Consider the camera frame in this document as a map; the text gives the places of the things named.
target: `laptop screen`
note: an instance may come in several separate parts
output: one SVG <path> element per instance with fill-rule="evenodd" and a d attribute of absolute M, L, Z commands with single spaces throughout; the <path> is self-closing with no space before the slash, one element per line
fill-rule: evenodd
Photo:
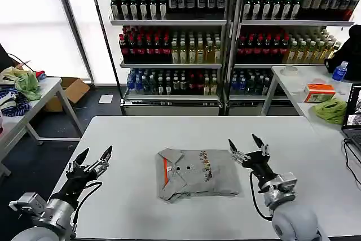
<path fill-rule="evenodd" d="M 361 84 L 353 84 L 343 128 L 361 128 Z"/>

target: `green towel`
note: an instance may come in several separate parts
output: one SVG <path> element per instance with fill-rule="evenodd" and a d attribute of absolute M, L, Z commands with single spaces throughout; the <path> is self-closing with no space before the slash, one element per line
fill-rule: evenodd
<path fill-rule="evenodd" d="M 331 100 L 313 106 L 312 109 L 317 116 L 326 122 L 330 124 L 342 124 L 346 114 L 346 107 L 346 102 L 338 98 L 332 98 Z"/>
<path fill-rule="evenodd" d="M 18 70 L 14 67 L 6 68 L 0 73 L 0 78 L 9 78 L 15 82 L 15 88 L 25 95 L 29 101 L 39 100 L 39 83 L 35 72 Z"/>

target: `metal shelf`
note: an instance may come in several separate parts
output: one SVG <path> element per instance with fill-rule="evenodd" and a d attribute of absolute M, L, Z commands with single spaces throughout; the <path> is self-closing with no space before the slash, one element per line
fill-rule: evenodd
<path fill-rule="evenodd" d="M 263 95 L 230 95 L 230 101 L 264 101 L 267 96 Z M 287 96 L 274 96 L 272 100 L 289 100 Z"/>
<path fill-rule="evenodd" d="M 221 64 L 131 64 L 120 63 L 122 68 L 143 68 L 143 69 L 220 69 Z"/>
<path fill-rule="evenodd" d="M 293 66 L 323 66 L 323 63 L 266 63 L 266 64 L 258 64 L 258 63 L 248 63 L 248 64 L 235 64 L 235 69 L 271 69 L 272 66 L 285 66 L 285 65 L 293 65 Z"/>
<path fill-rule="evenodd" d="M 350 27 L 352 21 L 322 21 L 322 20 L 242 20 L 242 25 L 290 25 L 290 26 L 334 26 Z"/>
<path fill-rule="evenodd" d="M 218 96 L 216 95 L 147 95 L 147 94 L 127 94 L 125 100 L 137 100 L 137 101 L 212 101 L 217 102 Z"/>

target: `orange box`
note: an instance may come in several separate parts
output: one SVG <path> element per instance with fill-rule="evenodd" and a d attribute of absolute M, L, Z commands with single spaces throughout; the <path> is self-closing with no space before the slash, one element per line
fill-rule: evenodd
<path fill-rule="evenodd" d="M 322 103 L 336 94 L 333 86 L 327 84 L 307 84 L 304 93 L 308 103 Z"/>

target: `white folding table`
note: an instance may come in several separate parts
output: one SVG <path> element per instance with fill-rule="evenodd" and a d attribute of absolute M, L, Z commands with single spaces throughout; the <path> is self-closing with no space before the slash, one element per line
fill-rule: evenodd
<path fill-rule="evenodd" d="M 61 101 L 63 108 L 67 115 L 70 117 L 78 135 L 81 137 L 84 130 L 70 105 L 64 90 L 61 88 L 61 78 L 48 77 L 39 82 L 41 94 L 40 100 L 31 101 L 31 109 L 24 115 L 18 117 L 5 117 L 3 116 L 3 131 L 0 134 L 0 162 L 10 152 L 14 145 L 28 132 L 28 134 L 38 143 L 42 144 L 43 141 L 79 141 L 80 138 L 43 138 L 40 137 L 32 128 L 29 121 L 42 109 L 43 106 L 56 95 Z M 0 175 L 10 175 L 11 172 L 2 163 L 0 163 Z"/>
<path fill-rule="evenodd" d="M 251 152 L 257 149 L 251 133 L 269 144 L 269 164 L 274 172 L 291 171 L 298 178 L 297 201 L 314 210 L 328 236 L 361 235 L 361 191 L 345 167 L 341 144 L 324 147 L 302 116 L 97 116 L 87 127 L 70 161 L 86 148 L 90 151 L 84 165 L 99 159 L 110 145 L 113 152 L 110 167 L 99 178 L 102 187 L 80 210 L 77 237 L 94 240 L 277 238 L 271 223 L 254 209 L 250 170 L 239 164 L 242 193 L 237 197 L 195 197 L 168 204 L 156 194 L 155 155 L 159 151 L 167 147 L 229 150 L 231 138 L 238 150 Z M 361 174 L 360 167 L 354 164 L 352 167 L 356 174 Z M 54 192 L 65 181 L 64 171 Z M 261 211 L 267 214 L 262 195 L 256 197 Z"/>

